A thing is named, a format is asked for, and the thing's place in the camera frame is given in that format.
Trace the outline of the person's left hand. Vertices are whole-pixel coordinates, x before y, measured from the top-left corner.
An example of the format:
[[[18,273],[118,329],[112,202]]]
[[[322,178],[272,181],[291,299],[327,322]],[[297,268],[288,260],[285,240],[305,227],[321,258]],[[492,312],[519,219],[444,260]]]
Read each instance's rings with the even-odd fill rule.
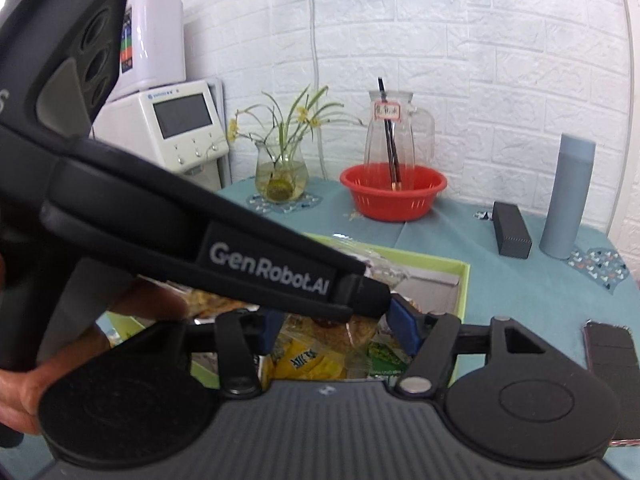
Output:
[[[115,302],[111,310],[148,320],[185,318],[188,305],[167,288],[142,281]],[[1,372],[1,422],[23,434],[39,434],[38,405],[50,385],[111,348],[102,330],[92,326],[58,350],[47,362],[26,373]]]

